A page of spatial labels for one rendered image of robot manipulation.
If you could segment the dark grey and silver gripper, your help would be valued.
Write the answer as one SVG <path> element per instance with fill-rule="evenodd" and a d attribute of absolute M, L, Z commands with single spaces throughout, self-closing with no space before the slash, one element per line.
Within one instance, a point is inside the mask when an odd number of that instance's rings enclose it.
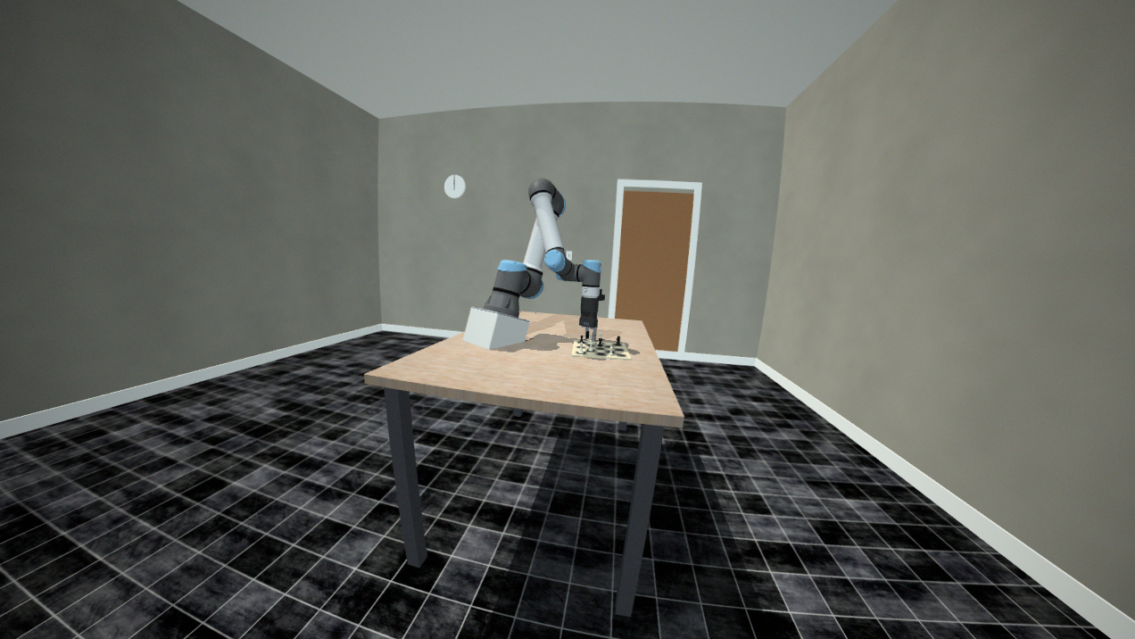
<path fill-rule="evenodd" d="M 604 296 L 600 296 L 604 295 Z M 589 338 L 589 329 L 592 329 L 592 340 L 596 340 L 596 334 L 598 328 L 598 305 L 600 301 L 605 300 L 605 294 L 602 294 L 599 287 L 588 287 L 583 286 L 583 297 L 581 297 L 581 317 L 579 319 L 579 326 L 585 328 L 585 339 Z"/>

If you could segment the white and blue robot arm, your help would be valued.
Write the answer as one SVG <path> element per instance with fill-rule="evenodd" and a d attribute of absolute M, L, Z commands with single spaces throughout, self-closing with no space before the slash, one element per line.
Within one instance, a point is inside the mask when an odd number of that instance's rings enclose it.
<path fill-rule="evenodd" d="M 485 310 L 501 311 L 502 314 L 513 317 L 520 316 L 520 296 L 535 299 L 543 293 L 543 258 L 545 266 L 556 274 L 558 280 L 583 281 L 583 286 L 600 287 L 602 279 L 599 261 L 585 260 L 583 264 L 573 264 L 565 257 L 556 221 L 565 211 L 565 199 L 560 191 L 552 186 L 550 180 L 540 177 L 531 183 L 527 193 L 535 209 L 535 224 L 533 235 L 527 244 L 524 264 L 501 261 L 491 297 L 485 301 L 484 306 Z"/>

